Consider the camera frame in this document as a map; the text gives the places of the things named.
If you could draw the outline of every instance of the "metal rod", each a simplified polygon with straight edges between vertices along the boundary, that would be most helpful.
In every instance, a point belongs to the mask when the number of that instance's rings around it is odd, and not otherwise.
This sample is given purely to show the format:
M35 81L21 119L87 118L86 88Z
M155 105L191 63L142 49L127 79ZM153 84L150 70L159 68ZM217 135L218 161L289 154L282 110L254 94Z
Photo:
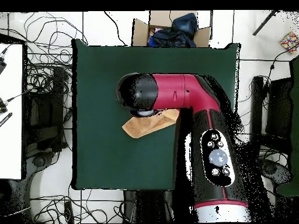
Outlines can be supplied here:
M276 14L277 10L273 10L271 11L271 13L266 17L266 19L262 22L261 25L259 25L258 29L255 30L255 32L253 33L254 36L256 36L260 30L264 27L264 25L271 19L272 16L274 16Z

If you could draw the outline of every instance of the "white tile floor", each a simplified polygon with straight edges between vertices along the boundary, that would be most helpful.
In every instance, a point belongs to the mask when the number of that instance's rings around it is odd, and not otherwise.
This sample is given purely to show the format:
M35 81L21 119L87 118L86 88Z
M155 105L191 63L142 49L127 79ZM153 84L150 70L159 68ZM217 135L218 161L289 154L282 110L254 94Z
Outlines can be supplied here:
M269 10L214 10L213 18L213 39L210 41L212 48L224 48L228 43L241 43L240 55L240 72L239 72L239 100L246 99L250 95L248 86L252 78L256 75L269 74L269 69L275 56L284 51L279 41L290 31L299 34L299 17L295 13L279 13L277 16L271 18L266 26L259 32L257 36L252 33L270 13ZM108 12L119 27L120 38L130 46L132 34L133 18L148 22L148 11L137 12ZM11 13L9 14L9 35L20 38L20 35L14 33L13 30L26 36L29 40L36 40L40 43L49 43L52 33L56 30L55 23L47 23L57 20L66 19L72 23L78 30L84 33L88 44L92 46L117 46L122 43L117 38L116 27L114 23L103 12L39 12L35 13L28 21L26 21L32 13ZM207 27L210 23L210 11L199 11L199 27ZM44 25L44 29L39 36L39 32ZM0 33L7 34L8 28L7 15L0 13ZM57 25L59 32L65 32L71 37L82 39L82 34L71 28L65 22L59 22ZM68 46L70 45L70 38L62 33L58 33L56 45ZM29 43L29 53L44 53L40 48L34 44ZM51 53L60 53L62 48L52 50ZM288 61L296 55L288 53L279 57L279 61L275 64L275 69L271 74L271 79L280 79L290 76ZM71 106L71 101L68 100L67 106ZM240 103L238 112L240 115L248 112L251 107L250 100ZM250 114L242 117L244 125L250 122ZM266 117L263 118L263 127L265 128ZM66 128L71 128L71 120ZM249 125L245 126L245 132L248 133ZM66 139L69 146L72 148L72 134L71 131L66 131ZM71 166L72 153L69 149L64 149L60 154L59 161L37 174L32 183L31 198L50 197L52 195L68 195L68 186L71 181ZM269 180L265 180L265 186L271 190L272 186ZM82 205L86 207L86 200L89 197L90 190L82 192ZM77 200L80 204L80 191L70 190L70 196L73 200ZM121 201L123 199L123 192L120 190L92 190L89 197L91 201L88 202L89 210L102 209L107 213L108 219L114 216L114 206L119 206L120 202L104 202L103 200ZM48 201L32 201L32 213L35 215L42 207L46 206ZM74 215L80 214L80 208L73 205ZM95 212L94 217L99 222L106 220L104 214ZM47 214L43 214L39 218L41 221L49 220ZM89 216L82 221L83 223L95 223ZM115 217L111 222L120 223L121 218Z

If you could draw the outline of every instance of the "blue cloth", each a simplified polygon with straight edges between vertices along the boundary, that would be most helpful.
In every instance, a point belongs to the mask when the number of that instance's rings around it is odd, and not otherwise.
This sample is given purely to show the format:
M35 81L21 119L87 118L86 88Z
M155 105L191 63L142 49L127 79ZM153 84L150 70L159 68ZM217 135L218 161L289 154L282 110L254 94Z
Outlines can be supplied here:
M154 39L152 38L152 36L149 38L148 46L149 46L149 47L156 47L156 46L157 46L157 44L156 44L156 42L154 41Z

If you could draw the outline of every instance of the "tangled wires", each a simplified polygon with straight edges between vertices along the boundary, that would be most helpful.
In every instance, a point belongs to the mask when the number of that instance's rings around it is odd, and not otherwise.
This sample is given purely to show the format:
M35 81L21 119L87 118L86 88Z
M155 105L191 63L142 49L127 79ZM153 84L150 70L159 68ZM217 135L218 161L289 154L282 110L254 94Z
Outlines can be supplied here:
M73 218L75 224L81 224L82 221L88 217L91 217L95 223L110 223L112 219L115 217L120 217L126 221L128 219L124 216L124 213L122 212L121 208L124 205L124 201L113 201L113 200L101 200L102 202L120 202L119 206L114 206L113 210L115 215L112 216L110 219L108 219L107 213L102 210L102 209L94 209L94 210L89 210L87 207L87 202L86 202L86 207L78 204L74 200L72 200L69 196L63 196L63 195L56 195L52 196L51 198L54 197L61 197L60 199L52 199L50 202L41 209L41 211L34 217L34 223L51 223L51 224L67 224L70 220L70 218ZM31 200L44 200L48 199L49 197L40 197L40 198L33 198ZM81 212L80 214L71 216L71 213L64 208L64 205L67 201L71 201L72 204L74 204L77 207L80 207ZM94 217L95 212L100 212L103 214L105 217L104 221L100 222ZM49 220L41 221L40 218L42 215L48 216Z

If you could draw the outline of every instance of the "white desk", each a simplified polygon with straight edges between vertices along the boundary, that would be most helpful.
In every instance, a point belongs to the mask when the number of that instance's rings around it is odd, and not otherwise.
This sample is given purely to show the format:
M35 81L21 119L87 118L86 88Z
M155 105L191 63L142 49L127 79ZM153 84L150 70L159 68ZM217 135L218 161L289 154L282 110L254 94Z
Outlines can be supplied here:
M0 53L7 47L0 44ZM8 48L4 61L7 64L0 74L0 98L5 101L22 93L22 45ZM0 115L0 121L12 113L12 117L0 127L0 179L21 179L22 169L22 97L7 105L8 111Z

